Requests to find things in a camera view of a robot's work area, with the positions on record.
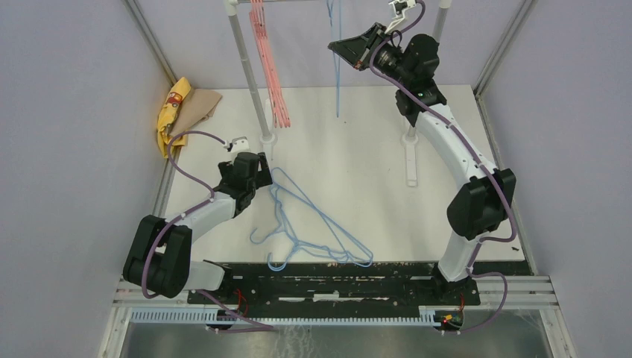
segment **metal floor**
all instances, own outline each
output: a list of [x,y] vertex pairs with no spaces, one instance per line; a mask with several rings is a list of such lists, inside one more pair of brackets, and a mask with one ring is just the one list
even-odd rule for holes
[[[489,312],[467,311],[465,326]],[[130,324],[121,357],[552,357],[537,310],[504,311],[484,329],[442,337],[429,327],[286,326],[215,334],[197,324]]]

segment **metal frame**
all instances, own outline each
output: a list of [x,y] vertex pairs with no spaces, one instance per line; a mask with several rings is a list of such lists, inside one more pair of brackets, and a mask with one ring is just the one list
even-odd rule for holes
[[162,52],[160,44],[156,40],[154,33],[151,32],[151,28],[149,27],[147,20],[145,20],[145,17],[142,15],[142,10],[140,6],[136,2],[136,0],[124,0],[123,2],[127,6],[127,9],[131,12],[134,22],[140,27],[142,36],[145,38],[145,41],[147,41],[149,48],[156,57],[156,60],[158,60],[158,62],[160,63],[165,76],[169,80],[169,83],[173,86],[174,84],[176,84],[177,77],[174,73],[174,70],[171,68],[171,64],[165,56],[165,53]]
[[500,36],[500,40],[492,51],[490,58],[487,60],[483,71],[474,86],[474,95],[478,98],[483,96],[489,86],[493,76],[496,74],[500,63],[507,55],[511,44],[516,40],[517,34],[525,24],[531,11],[534,9],[537,0],[522,0],[515,14],[512,16],[507,27]]
[[[574,358],[571,343],[553,285],[548,276],[508,277],[509,290],[503,310],[539,310],[545,327],[546,339],[554,358]],[[465,310],[494,310],[502,297],[503,284],[499,278],[477,280],[481,298],[480,306],[465,306]],[[214,314],[215,305],[193,305],[187,303],[188,292],[174,298],[159,296],[147,300],[137,286],[121,281],[114,297],[113,308],[107,323],[100,358],[118,358],[130,323],[179,323],[179,324],[226,324],[218,321]],[[427,326],[430,327],[436,311],[456,310],[455,306],[420,306],[420,318],[367,318],[367,319],[262,319],[275,325],[373,325],[373,326]]]
[[[234,2],[235,4],[248,3],[250,0],[227,0]],[[264,0],[265,2],[275,2],[275,1],[312,1],[312,0]],[[499,156],[498,145],[493,135],[493,130],[489,124],[489,120],[487,117],[487,112],[485,110],[484,102],[481,97],[484,94],[484,91],[487,89],[487,86],[490,80],[493,77],[493,74],[499,67],[500,62],[505,57],[511,43],[514,41],[516,34],[522,27],[525,22],[527,15],[533,9],[533,6],[537,2],[537,0],[524,0],[520,7],[518,8],[516,14],[510,21],[510,24],[505,29],[505,32],[502,35],[501,40],[497,44],[494,52],[491,54],[490,59],[481,76],[479,77],[476,87],[475,87],[475,98],[481,112],[481,118],[483,120],[483,124],[485,130],[487,132],[487,137],[490,141],[492,152],[494,155],[494,160],[498,164],[498,167],[502,167],[502,158]],[[163,70],[165,72],[165,76],[169,79],[170,82],[175,83],[175,74],[171,69],[169,62],[167,61],[166,56],[162,53],[162,50],[159,47],[159,44],[155,37],[153,36],[147,22],[145,21],[144,16],[142,15],[142,11],[136,0],[124,0],[124,3],[127,5],[130,10],[133,18],[135,19],[137,25],[142,30],[144,38],[148,41],[148,45],[150,46],[152,52],[156,56],[157,60],[160,62]],[[174,170],[173,167],[165,162],[165,168],[162,173],[162,180],[159,187],[159,192],[157,195],[156,203],[154,205],[154,215],[163,215],[165,211],[166,199],[168,197],[171,183],[173,181]],[[518,210],[516,210],[516,219],[518,221],[519,232],[522,237],[522,244],[524,246],[524,252],[526,253],[527,260],[531,264],[532,269],[536,271],[534,266],[534,261],[532,257],[531,250],[528,247],[526,242],[528,240],[525,239],[525,236],[522,235],[524,232],[522,221],[518,215]],[[548,276],[516,276],[516,277],[508,277],[509,283],[509,291],[508,298],[503,310],[539,310],[545,330],[546,330],[546,338],[549,341],[549,345],[553,352],[554,358],[570,358],[576,357],[575,349],[572,345],[568,330],[566,329],[566,325],[563,320],[562,313],[560,311],[560,307],[557,302],[557,297],[555,296],[553,286],[551,285],[551,281]],[[498,307],[499,301],[502,297],[503,285],[500,279],[492,277],[477,280],[481,305],[480,306],[466,306],[466,310],[494,310]],[[115,358],[120,357],[124,339],[127,334],[127,329],[129,327],[129,323],[133,323],[133,317],[137,317],[140,312],[149,312],[148,310],[155,310],[155,312],[163,312],[166,313],[167,310],[170,313],[194,313],[199,310],[217,310],[217,306],[215,305],[191,305],[187,303],[188,292],[182,292],[175,298],[164,298],[159,296],[153,300],[147,300],[142,296],[140,289],[137,286],[130,285],[124,281],[120,282],[116,295],[114,297],[113,308],[110,312],[110,317],[107,322],[107,327],[105,330],[104,338],[101,343],[101,347],[98,351],[98,356],[100,358]],[[433,313],[436,310],[455,310],[457,307],[450,306],[436,306],[436,307],[420,307],[420,317],[424,315],[428,315],[429,313]],[[186,316],[181,316],[179,318],[180,323],[185,321]],[[200,324],[198,321],[194,319],[190,320],[192,324]],[[313,322],[311,320],[302,320],[302,321],[287,321],[286,324],[293,325],[301,325],[301,324],[319,324],[319,322]],[[342,322],[343,324],[352,324],[354,322]],[[411,325],[411,322],[406,321],[388,321],[388,319],[380,319],[376,318],[372,321],[362,322],[362,324],[373,324],[373,325],[398,325],[398,324],[408,324]]]

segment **yellow cloth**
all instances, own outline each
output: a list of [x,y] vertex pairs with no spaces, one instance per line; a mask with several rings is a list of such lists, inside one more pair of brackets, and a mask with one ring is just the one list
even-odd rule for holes
[[[164,158],[167,158],[167,144],[171,141],[169,132],[177,118],[180,105],[189,92],[191,92],[191,84],[189,84],[189,81],[186,78],[182,77],[171,88],[171,91],[169,91],[169,95],[167,96],[165,103],[162,105],[162,109],[158,115],[158,123],[156,126],[156,129],[158,130],[157,140],[160,153],[162,153]],[[186,144],[186,137],[187,136],[183,136],[174,142],[171,147],[171,154],[173,154],[174,146]]]

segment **pink hanger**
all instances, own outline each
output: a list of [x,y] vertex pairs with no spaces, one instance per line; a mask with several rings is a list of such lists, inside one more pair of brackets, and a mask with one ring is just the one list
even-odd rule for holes
[[274,127],[281,128],[290,126],[288,108],[285,106],[283,94],[281,93],[281,83],[277,75],[277,67],[272,58],[272,48],[268,40],[268,32],[265,30],[265,17],[263,13],[263,0],[250,0],[253,8],[250,11],[250,24],[253,26],[259,58],[265,73],[265,82],[268,84],[268,95],[272,105],[272,116]]

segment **folded fabric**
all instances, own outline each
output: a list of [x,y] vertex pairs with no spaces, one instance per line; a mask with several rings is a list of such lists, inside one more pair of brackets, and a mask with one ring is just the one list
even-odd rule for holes
[[[169,91],[162,105],[156,125],[157,142],[160,153],[167,158],[167,144],[174,136],[213,115],[221,95],[210,89],[193,89],[189,81],[182,77]],[[176,140],[171,147],[186,145],[188,136]]]
[[182,102],[180,114],[171,128],[170,135],[176,136],[196,123],[212,117],[220,100],[221,94],[212,89],[191,88]]
[[[191,91],[191,84],[189,81],[182,77],[176,84],[171,88],[169,94],[167,95],[167,99],[165,103],[162,105],[162,109],[160,110],[160,114],[158,115],[158,123],[156,125],[157,132],[157,141],[158,148],[160,148],[160,153],[164,158],[167,157],[167,144],[171,140],[169,133],[171,132],[171,128],[176,121],[178,110],[180,109],[180,105],[182,101]],[[175,146],[185,145],[186,138],[179,138],[176,140],[171,147],[171,150],[174,150]]]

